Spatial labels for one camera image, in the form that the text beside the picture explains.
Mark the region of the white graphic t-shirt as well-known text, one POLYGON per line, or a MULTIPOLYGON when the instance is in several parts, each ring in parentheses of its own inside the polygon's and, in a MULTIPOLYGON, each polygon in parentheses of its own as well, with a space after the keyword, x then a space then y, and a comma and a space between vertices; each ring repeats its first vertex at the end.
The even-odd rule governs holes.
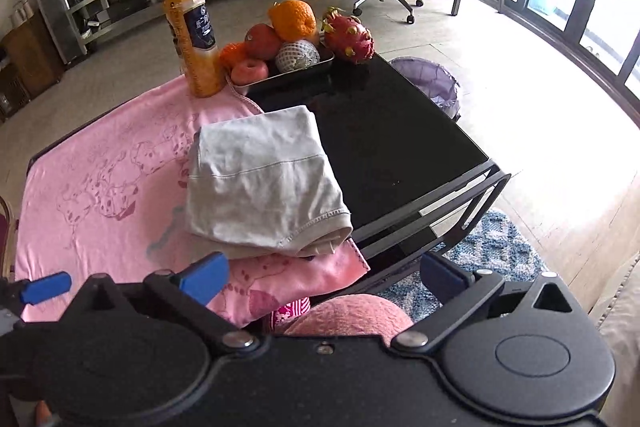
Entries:
POLYGON ((206 124, 194 139, 186 228, 230 259, 332 255, 352 217, 305 106, 206 124))

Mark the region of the blue patterned rug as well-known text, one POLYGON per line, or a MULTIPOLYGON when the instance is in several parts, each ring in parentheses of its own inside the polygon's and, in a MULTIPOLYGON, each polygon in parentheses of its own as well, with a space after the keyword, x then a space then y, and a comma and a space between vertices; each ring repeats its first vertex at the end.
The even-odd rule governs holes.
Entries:
MULTIPOLYGON (((491 269, 506 281, 530 282, 548 267, 518 228, 499 210, 489 210, 463 241, 445 255, 462 269, 491 269)), ((404 310, 413 322, 438 310, 442 303, 413 272, 376 293, 404 310)))

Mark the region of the black glass coffee table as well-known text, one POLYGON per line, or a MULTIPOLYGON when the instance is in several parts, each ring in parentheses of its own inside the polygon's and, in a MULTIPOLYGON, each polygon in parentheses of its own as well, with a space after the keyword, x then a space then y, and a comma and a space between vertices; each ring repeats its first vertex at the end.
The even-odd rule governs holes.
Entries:
POLYGON ((346 288, 361 293, 414 268, 437 239, 426 207, 450 196, 465 211, 442 241, 469 234, 508 179, 485 153, 382 58, 336 64, 324 74, 258 95, 263 112, 306 106, 352 215, 352 241, 369 271, 346 288))

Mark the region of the pink dalmatian blanket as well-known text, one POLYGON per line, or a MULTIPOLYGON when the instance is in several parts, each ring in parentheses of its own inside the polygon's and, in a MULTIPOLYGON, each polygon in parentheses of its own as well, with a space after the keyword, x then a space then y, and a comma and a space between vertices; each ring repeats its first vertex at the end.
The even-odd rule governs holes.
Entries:
MULTIPOLYGON (((233 88, 194 98, 180 76, 35 160, 23 194, 15 275, 38 280, 66 272, 72 287, 27 306, 23 320, 58 320, 91 274, 137 283, 156 270, 180 272, 213 251, 184 225, 194 134, 203 124, 260 113, 233 88)), ((346 288, 370 270, 351 239, 319 260, 271 255, 229 265, 229 282, 207 308, 240 326, 297 299, 346 288)))

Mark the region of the purple mesh basket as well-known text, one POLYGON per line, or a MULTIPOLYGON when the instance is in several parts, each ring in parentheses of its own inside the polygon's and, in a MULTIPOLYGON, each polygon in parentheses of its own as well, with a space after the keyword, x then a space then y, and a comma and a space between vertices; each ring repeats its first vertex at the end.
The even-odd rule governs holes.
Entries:
POLYGON ((450 119, 460 118, 458 90, 460 84, 448 70, 431 60, 402 56, 393 58, 390 65, 420 89, 450 119))

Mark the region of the pinkish red apple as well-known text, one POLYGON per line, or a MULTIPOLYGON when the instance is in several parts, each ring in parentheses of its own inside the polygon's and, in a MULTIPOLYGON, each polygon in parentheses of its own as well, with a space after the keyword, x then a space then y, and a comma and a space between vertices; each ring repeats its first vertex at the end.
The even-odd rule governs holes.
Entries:
POLYGON ((235 64, 231 71, 231 80, 237 86, 248 86, 269 77, 268 65, 256 58, 247 58, 235 64))

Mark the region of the small tangerine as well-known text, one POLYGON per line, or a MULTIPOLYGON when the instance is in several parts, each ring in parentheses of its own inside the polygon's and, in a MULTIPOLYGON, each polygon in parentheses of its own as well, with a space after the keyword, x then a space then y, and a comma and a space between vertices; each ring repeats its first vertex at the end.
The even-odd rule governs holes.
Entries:
POLYGON ((231 72, 239 63, 248 60, 250 54, 247 52, 246 43, 232 42, 224 46, 219 53, 219 60, 224 68, 231 72))

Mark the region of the fruit in white net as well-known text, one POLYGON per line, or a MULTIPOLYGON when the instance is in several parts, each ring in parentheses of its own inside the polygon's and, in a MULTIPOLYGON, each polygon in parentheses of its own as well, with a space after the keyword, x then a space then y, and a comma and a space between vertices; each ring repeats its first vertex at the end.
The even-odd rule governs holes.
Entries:
POLYGON ((307 40, 283 43, 274 59, 277 70, 286 74, 312 67, 320 62, 316 46, 307 40))

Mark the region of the metal fruit tray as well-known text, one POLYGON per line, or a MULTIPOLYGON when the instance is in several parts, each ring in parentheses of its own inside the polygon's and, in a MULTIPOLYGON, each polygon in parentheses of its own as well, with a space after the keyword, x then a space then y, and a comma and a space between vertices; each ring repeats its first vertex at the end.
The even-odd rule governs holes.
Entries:
POLYGON ((230 76, 227 76, 227 81, 230 86, 239 94, 242 95, 258 95, 260 92, 273 91, 285 86, 289 86, 296 81, 312 79, 320 74, 327 72, 334 60, 334 54, 324 45, 320 44, 318 47, 320 61, 307 68, 296 69, 293 72, 278 72, 276 64, 273 61, 267 63, 269 67, 270 76, 266 79, 259 80, 257 82, 249 84, 237 84, 234 83, 230 76))

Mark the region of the red dragon fruit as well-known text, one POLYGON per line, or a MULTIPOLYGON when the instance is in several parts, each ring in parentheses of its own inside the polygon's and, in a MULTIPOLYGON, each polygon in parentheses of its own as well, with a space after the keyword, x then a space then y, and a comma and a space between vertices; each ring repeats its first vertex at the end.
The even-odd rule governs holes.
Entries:
POLYGON ((353 15, 330 6, 322 16, 322 39, 336 57, 352 64, 370 61, 375 52, 371 31, 353 15))

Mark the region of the large bumpy orange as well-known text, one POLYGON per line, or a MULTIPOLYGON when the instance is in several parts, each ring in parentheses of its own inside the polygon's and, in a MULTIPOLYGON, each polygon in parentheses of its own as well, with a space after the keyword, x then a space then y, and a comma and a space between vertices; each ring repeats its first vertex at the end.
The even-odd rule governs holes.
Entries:
POLYGON ((303 0, 285 0, 268 10, 271 26, 281 40, 295 42, 310 38, 317 30, 311 6, 303 0))

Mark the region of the tall grey speaker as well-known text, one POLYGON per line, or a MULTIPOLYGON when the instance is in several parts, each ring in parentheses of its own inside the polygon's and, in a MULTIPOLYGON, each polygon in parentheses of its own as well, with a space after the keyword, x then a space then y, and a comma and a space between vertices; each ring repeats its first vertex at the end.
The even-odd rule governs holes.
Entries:
POLYGON ((65 65, 87 54, 68 0, 37 0, 51 38, 65 65))

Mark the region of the maroon chair with wooden frame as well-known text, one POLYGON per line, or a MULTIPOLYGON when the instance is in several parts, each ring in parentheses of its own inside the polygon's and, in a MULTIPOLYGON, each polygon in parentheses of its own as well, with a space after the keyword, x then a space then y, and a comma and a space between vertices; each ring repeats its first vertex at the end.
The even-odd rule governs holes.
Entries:
POLYGON ((0 197, 1 276, 10 281, 15 279, 17 223, 10 204, 3 197, 0 197))

